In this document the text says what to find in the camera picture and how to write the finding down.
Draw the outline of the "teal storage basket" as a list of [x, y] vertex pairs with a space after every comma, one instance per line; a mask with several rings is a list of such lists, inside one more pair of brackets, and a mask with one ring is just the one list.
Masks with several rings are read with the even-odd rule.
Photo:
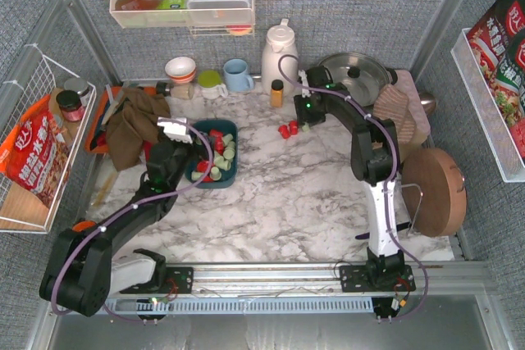
[[230, 187], [236, 177], [237, 173], [237, 161], [238, 161], [238, 129], [234, 122], [224, 119], [205, 119], [199, 120], [193, 124], [193, 127], [198, 130], [201, 134], [207, 134], [209, 137], [212, 137], [212, 134], [216, 130], [221, 132], [224, 138], [225, 149], [232, 149], [235, 152], [235, 155], [229, 155], [231, 159], [226, 158], [230, 163], [229, 166], [224, 168], [219, 167], [221, 171], [221, 178], [217, 181], [203, 181], [197, 186], [198, 189], [225, 189]]

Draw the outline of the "brown cloth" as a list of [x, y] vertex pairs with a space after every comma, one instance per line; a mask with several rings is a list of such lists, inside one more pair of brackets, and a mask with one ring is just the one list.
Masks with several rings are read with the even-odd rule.
[[135, 166], [144, 142], [159, 140], [158, 118], [170, 118], [170, 107], [161, 94], [150, 95], [142, 89], [123, 88], [119, 106], [106, 126], [108, 154], [117, 171]]

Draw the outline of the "pink striped towel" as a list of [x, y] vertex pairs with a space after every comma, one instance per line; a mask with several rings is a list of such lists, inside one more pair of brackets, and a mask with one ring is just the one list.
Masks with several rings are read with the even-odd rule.
[[381, 89], [373, 104], [373, 115], [381, 120], [395, 123], [399, 143], [410, 143], [416, 131], [415, 121], [409, 110], [409, 97], [394, 85]]

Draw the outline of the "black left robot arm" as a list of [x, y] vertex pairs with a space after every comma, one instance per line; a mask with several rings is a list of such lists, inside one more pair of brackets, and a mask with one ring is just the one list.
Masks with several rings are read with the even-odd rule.
[[110, 294], [112, 258], [144, 228], [172, 209], [194, 146], [171, 140], [150, 149], [147, 170], [129, 202], [86, 230], [63, 230], [52, 247], [39, 296], [61, 307], [92, 316]]

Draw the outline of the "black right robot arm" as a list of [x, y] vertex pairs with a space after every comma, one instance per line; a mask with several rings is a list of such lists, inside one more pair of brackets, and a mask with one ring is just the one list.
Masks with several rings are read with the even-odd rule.
[[343, 84], [333, 82], [324, 66], [301, 70], [296, 85], [302, 89], [294, 97], [301, 127], [320, 124], [332, 115], [351, 133], [350, 166], [363, 182], [368, 204], [367, 281], [374, 288], [385, 285], [404, 271], [394, 204], [399, 169], [395, 124], [365, 110]]

